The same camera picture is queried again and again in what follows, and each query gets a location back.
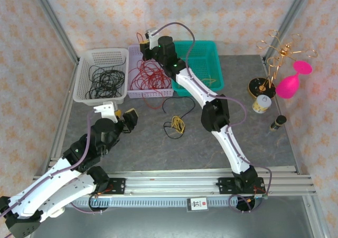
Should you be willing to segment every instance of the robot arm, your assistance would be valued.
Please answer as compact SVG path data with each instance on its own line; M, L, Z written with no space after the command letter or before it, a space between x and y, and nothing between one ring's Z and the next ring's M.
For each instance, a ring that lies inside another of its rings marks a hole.
M47 217L60 215L68 203L107 188L108 175L101 167L93 165L119 142L122 132L130 133L135 128L138 116L132 109L119 118L112 102L94 109L101 112L102 118L90 128L89 148L84 159L87 134L73 143L57 163L27 189L13 197L0 198L0 212L14 237L26 237ZM81 159L83 161L72 168Z
M186 68L186 63L177 57L170 36L160 37L157 32L155 28L148 30L146 33L148 40L140 43L143 59L154 59L158 62L168 77L185 87L196 99L202 108L202 125L221 144L229 159L236 186L240 190L253 186L258 176L254 167L249 165L250 162L240 149L229 126L227 100L217 98L216 93L205 86L190 68Z

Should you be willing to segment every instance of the floor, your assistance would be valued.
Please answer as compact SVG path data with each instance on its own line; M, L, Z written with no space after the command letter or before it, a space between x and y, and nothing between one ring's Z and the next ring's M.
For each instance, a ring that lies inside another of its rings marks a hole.
M228 207L111 208L102 215L67 208L48 218L32 238L313 238L302 197L270 197L250 214Z
M248 83L265 75L258 55L220 56L224 89L219 93L240 100L248 110L244 124L234 127L234 135L246 157L253 163L265 166L294 166L295 160L283 127L275 132L269 125L279 115L276 104L264 114L252 109L254 99L247 91ZM150 98L147 102L159 106L162 98ZM163 123L174 115L182 115L191 108L189 99L171 99L162 109L149 108L143 99L126 97L118 106L122 111L135 108L138 125L131 134L121 135L120 142L104 157L100 166L107 172L137 170L174 170L201 168L228 168L230 164L217 140L201 125L201 108L184 117L186 131L177 140L170 139L163 131ZM62 152L86 133L86 115L92 107L73 102ZM243 111L229 101L230 122L243 119ZM94 115L93 122L100 118Z

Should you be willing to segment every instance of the patterned wallpaper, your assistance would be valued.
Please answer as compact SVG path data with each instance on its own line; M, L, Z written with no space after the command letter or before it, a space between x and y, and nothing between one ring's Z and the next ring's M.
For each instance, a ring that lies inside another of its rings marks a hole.
M178 21L221 55L257 54L266 30L279 28L293 0L49 0L77 52L127 47L136 32ZM190 40L180 26L163 31Z
M291 33L304 40L299 48L315 49L309 59L314 71L301 75L292 99L279 99L302 171L312 175L332 237L338 237L338 4L337 0L308 0ZM304 60L304 56L295 56ZM287 60L284 76L295 74Z
M11 196L50 151L73 63L35 0L0 0L0 18L0 195Z

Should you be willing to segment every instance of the pink wine glass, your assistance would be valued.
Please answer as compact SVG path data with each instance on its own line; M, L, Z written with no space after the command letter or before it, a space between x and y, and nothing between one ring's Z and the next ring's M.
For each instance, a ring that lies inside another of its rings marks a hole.
M282 98L289 99L294 96L299 88L299 74L310 74L312 67L305 61L296 61L294 69L297 72L295 75L284 78L276 87L276 93Z

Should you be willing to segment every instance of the black cap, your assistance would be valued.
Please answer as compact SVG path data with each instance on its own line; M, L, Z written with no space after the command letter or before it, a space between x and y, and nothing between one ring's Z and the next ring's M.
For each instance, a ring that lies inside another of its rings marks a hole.
M286 117L283 116L283 115L279 115L276 119L276 122L279 124L279 125L282 125L286 122Z

